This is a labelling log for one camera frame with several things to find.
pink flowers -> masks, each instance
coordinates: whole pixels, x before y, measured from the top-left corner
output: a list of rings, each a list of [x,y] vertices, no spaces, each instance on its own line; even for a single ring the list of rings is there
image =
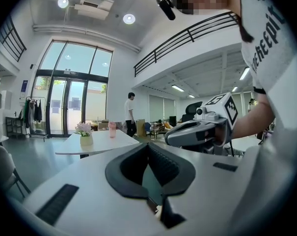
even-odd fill
[[[90,123],[81,123],[79,122],[78,125],[75,127],[75,134],[79,134],[81,136],[90,136],[93,130],[91,129]]]

black railing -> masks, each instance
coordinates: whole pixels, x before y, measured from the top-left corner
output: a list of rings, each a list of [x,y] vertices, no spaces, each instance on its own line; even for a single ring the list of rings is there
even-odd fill
[[[17,62],[26,50],[10,16],[7,17],[0,29],[0,42]]]
[[[145,68],[153,63],[157,63],[159,59],[173,50],[183,46],[189,42],[194,42],[199,37],[202,37],[211,32],[221,30],[227,27],[237,25],[236,15],[232,12],[225,12],[211,18],[205,19],[201,22],[192,25],[181,32],[175,34],[167,41],[162,43],[145,58],[134,66],[135,77]]]

blue sign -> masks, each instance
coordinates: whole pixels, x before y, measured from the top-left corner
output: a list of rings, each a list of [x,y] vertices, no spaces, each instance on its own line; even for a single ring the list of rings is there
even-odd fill
[[[26,92],[28,81],[23,81],[21,92]]]

pink bottle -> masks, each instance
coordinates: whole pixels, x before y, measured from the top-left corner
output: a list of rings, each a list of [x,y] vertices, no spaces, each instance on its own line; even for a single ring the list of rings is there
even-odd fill
[[[109,127],[109,133],[110,133],[110,138],[115,138],[115,133],[116,133],[116,124],[114,121],[110,121],[108,124]]]

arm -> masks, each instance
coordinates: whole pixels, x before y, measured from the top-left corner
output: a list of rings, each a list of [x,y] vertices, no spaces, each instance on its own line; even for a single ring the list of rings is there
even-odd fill
[[[131,123],[134,123],[134,117],[133,117],[133,109],[129,110],[130,116],[132,118]]]
[[[268,127],[275,115],[265,94],[258,94],[258,104],[244,117],[238,119],[232,133],[232,139],[250,136]]]

